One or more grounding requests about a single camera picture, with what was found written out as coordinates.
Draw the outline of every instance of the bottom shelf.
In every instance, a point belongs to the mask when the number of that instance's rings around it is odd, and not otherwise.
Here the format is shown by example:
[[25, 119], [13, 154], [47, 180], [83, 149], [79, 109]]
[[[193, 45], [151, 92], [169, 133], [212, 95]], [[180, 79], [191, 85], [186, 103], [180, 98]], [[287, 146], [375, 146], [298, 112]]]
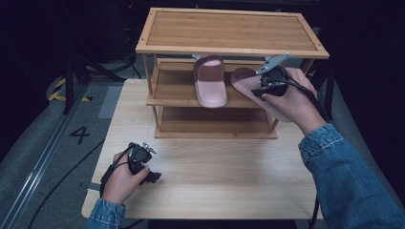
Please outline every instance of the bottom shelf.
[[277, 138], [262, 108], [159, 107], [158, 123], [156, 138]]

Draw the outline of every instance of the wooden shelf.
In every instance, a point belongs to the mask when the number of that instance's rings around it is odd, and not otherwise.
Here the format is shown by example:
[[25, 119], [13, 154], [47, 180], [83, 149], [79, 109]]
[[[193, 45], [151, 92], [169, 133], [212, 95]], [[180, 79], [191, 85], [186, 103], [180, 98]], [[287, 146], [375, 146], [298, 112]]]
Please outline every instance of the wooden shelf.
[[155, 137], [277, 138], [262, 108], [159, 107], [158, 121]]
[[[153, 109], [155, 137], [275, 139], [278, 123], [229, 81], [236, 69], [257, 71], [265, 61], [225, 60], [227, 103], [207, 109], [196, 95], [195, 60], [157, 58], [157, 54], [265, 57], [289, 52], [292, 58], [304, 58], [304, 73], [314, 59], [329, 58], [302, 14], [243, 10], [152, 8], [136, 50], [143, 53], [149, 90], [146, 105]], [[153, 74], [147, 53], [155, 55]]]
[[[194, 59], [159, 58], [152, 76], [152, 94], [148, 106], [201, 107], [194, 85]], [[260, 108], [255, 102], [239, 93], [230, 83], [230, 74], [238, 68], [258, 70], [264, 61], [225, 60], [226, 108]]]

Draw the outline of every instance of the person's right hand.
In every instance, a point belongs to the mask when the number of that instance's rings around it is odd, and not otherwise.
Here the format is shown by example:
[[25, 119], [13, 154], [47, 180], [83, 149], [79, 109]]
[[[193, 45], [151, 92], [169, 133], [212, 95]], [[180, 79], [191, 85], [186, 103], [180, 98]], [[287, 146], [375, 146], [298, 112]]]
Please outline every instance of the person's right hand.
[[[311, 90], [315, 97], [317, 96], [312, 84], [300, 69], [286, 68], [286, 71], [289, 77]], [[309, 99], [293, 86], [289, 85], [288, 90], [281, 97], [263, 94], [262, 98], [279, 110], [286, 118], [294, 122], [304, 135], [327, 124]]]

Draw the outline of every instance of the wooden table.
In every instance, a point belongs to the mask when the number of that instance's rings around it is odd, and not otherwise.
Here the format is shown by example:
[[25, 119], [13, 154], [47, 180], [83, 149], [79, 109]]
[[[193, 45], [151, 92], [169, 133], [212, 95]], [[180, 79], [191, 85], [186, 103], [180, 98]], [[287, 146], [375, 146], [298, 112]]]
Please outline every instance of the wooden table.
[[[297, 147], [303, 135], [294, 124], [280, 123], [277, 140], [154, 138], [147, 96], [146, 80], [124, 83], [92, 179], [99, 183], [114, 154], [131, 141], [158, 151], [148, 164], [162, 176], [125, 202], [127, 218], [310, 219], [315, 186]], [[84, 217], [98, 195], [88, 192]]]

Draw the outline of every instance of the person's left hand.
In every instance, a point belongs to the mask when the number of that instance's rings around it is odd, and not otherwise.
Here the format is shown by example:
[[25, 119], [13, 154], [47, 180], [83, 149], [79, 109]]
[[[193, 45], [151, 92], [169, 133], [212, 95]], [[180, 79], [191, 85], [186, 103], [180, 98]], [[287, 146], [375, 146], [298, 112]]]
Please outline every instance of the person's left hand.
[[[116, 160], [119, 155], [120, 154], [116, 154], [114, 160]], [[128, 153], [122, 157], [117, 165], [125, 162], [128, 162]], [[102, 198], [115, 204], [122, 204], [135, 192], [148, 173], [149, 169], [145, 168], [133, 176], [128, 168], [128, 164], [118, 166], [108, 179]]]

